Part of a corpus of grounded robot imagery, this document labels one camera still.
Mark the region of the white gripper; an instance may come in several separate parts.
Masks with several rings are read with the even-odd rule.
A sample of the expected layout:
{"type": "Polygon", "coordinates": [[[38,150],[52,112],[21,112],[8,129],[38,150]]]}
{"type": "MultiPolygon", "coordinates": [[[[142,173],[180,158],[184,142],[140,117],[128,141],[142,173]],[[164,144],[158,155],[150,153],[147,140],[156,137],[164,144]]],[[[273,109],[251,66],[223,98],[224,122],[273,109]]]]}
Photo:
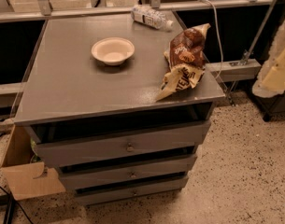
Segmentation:
{"type": "Polygon", "coordinates": [[[285,92],[285,20],[278,28],[269,58],[264,62],[252,93],[262,98],[271,98],[285,92]]]}

